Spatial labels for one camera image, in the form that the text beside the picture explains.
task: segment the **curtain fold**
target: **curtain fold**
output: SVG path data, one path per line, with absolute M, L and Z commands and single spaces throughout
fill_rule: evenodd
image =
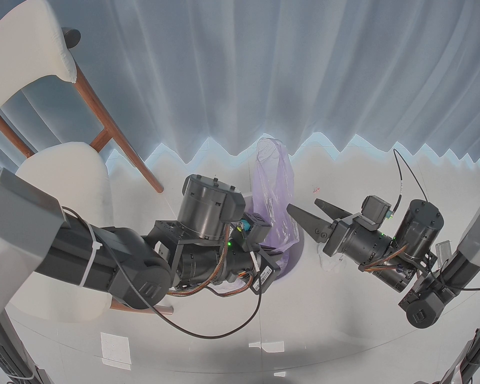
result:
M 0 3 L 0 17 L 19 1 Z M 51 0 L 71 50 L 139 155 L 189 162 L 213 137 L 237 155 L 262 133 L 294 153 L 322 132 L 387 151 L 480 158 L 480 2 Z M 44 78 L 2 113 L 36 149 L 101 130 L 71 84 Z M 0 140 L 0 161 L 19 156 Z

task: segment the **barcode label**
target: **barcode label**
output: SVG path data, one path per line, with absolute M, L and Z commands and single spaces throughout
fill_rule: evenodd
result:
M 262 279 L 262 284 L 265 282 L 265 280 L 267 280 L 267 277 L 269 277 L 271 273 L 272 273 L 272 268 L 267 266 L 262 272 L 262 274 L 260 275 L 260 279 Z M 260 288 L 260 283 L 258 282 L 258 279 L 257 279 L 257 281 L 255 281 L 253 285 L 253 289 L 258 291 L 258 288 Z

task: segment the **white rectangular patch on floor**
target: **white rectangular patch on floor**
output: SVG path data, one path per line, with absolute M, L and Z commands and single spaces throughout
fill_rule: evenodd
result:
M 128 337 L 100 332 L 102 340 L 102 363 L 112 367 L 130 370 L 130 344 Z

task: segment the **floor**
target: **floor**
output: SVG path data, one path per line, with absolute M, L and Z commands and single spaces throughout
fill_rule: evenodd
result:
M 480 206 L 480 166 L 451 153 L 438 158 L 424 146 L 415 156 L 397 144 L 438 206 L 445 226 L 438 241 L 455 249 Z M 147 233 L 156 219 L 175 219 L 185 177 L 200 173 L 251 190 L 255 143 L 230 156 L 213 141 L 183 164 L 165 148 L 147 163 L 165 186 L 157 194 L 122 156 L 107 162 L 117 227 Z M 321 216 L 322 198 L 358 212 L 365 196 L 395 203 L 399 178 L 392 151 L 376 150 L 359 137 L 339 153 L 324 137 L 308 140 L 291 157 L 295 204 Z M 403 167 L 402 204 L 382 231 L 393 236 L 410 200 L 421 192 Z M 480 276 L 471 283 L 480 286 Z M 440 380 L 480 325 L 480 296 L 463 292 L 440 320 L 413 328 L 397 303 L 402 298 L 350 260 L 326 271 L 317 244 L 305 237 L 300 261 L 262 299 L 259 315 L 240 332 L 221 340 L 194 339 L 149 314 L 109 310 L 94 321 L 53 323 L 7 307 L 18 334 L 39 367 L 55 383 L 392 383 Z M 197 333 L 227 332 L 246 320 L 256 305 L 250 293 L 222 299 L 202 291 L 166 298 L 171 319 Z M 128 338 L 128 356 L 105 360 L 101 333 Z

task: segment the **chair seat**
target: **chair seat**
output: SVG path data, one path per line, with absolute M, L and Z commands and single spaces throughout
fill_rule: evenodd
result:
M 89 223 L 97 227 L 113 225 L 107 168 L 89 145 L 65 143 L 47 148 L 24 161 L 16 174 Z M 33 272 L 11 304 L 32 316 L 76 323 L 101 315 L 110 307 L 111 295 Z

